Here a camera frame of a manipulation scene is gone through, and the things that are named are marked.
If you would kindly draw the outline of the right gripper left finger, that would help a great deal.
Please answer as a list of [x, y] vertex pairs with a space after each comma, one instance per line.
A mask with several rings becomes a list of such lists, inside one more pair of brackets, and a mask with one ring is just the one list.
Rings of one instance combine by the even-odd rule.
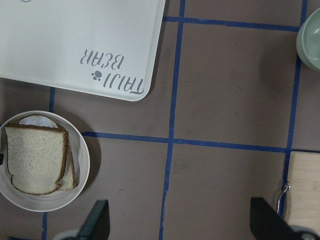
[[108, 200], [97, 200], [80, 228], [78, 240], [107, 240], [110, 234]]

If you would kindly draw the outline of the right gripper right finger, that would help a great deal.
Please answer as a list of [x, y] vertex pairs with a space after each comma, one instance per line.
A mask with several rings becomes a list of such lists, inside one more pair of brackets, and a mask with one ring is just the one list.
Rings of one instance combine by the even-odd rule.
[[250, 200], [250, 230], [256, 240], [297, 240], [296, 233], [262, 197]]

